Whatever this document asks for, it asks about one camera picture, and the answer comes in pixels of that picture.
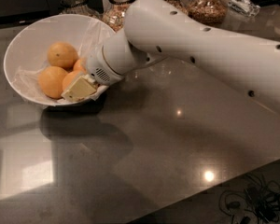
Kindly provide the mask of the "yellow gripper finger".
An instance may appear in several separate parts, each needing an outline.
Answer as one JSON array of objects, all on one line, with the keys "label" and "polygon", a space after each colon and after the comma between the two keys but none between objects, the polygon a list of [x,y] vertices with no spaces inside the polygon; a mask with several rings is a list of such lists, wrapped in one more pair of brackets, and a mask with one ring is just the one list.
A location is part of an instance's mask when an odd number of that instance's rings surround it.
[{"label": "yellow gripper finger", "polygon": [[95,94],[98,89],[97,82],[89,75],[75,77],[62,93],[62,98],[68,102],[78,102]]}]

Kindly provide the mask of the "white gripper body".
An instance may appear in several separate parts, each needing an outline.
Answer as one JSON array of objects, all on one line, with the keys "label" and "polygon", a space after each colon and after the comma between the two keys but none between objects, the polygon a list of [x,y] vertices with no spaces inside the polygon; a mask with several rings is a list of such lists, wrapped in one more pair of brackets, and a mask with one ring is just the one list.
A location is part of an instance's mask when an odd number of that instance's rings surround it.
[{"label": "white gripper body", "polygon": [[99,84],[111,86],[123,80],[107,63],[104,56],[104,46],[99,45],[86,56],[86,70]]}]

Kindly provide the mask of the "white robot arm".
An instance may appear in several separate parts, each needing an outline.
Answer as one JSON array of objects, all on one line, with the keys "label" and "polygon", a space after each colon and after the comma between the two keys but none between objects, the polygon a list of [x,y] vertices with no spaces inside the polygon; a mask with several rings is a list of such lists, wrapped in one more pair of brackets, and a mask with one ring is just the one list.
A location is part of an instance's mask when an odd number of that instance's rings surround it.
[{"label": "white robot arm", "polygon": [[137,0],[123,28],[86,55],[86,70],[111,86],[166,57],[193,63],[280,114],[280,42],[203,25],[162,0]]}]

